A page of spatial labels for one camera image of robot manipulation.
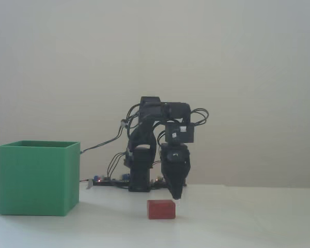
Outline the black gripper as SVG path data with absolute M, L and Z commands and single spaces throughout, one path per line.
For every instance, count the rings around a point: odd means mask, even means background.
M 186 178 L 191 169 L 190 151 L 187 145 L 160 145 L 161 172 L 173 199 L 180 199 Z

